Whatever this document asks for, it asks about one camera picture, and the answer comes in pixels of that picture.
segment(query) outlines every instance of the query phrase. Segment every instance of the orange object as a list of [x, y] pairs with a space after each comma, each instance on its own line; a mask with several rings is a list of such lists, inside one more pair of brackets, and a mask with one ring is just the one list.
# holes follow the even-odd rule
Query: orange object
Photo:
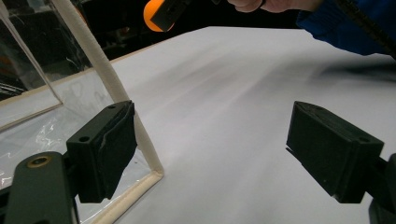
[[147, 27], [155, 32], [166, 32], [162, 30], [160, 27], [158, 27], [154, 22], [151, 21], [152, 16], [155, 14], [155, 12], [157, 12], [158, 8], [160, 8], [163, 1], [164, 0], [150, 0], [146, 4], [145, 9], [143, 10], [143, 18], [145, 20]]

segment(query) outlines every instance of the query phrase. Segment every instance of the blue sleeve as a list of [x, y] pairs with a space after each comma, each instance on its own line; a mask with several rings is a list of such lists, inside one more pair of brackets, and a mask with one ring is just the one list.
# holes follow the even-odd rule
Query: blue sleeve
[[[393, 41], [396, 40], [396, 0], [356, 0], [357, 7]], [[324, 0], [315, 12], [301, 11], [297, 25], [315, 39], [361, 55], [386, 54], [333, 0]]]

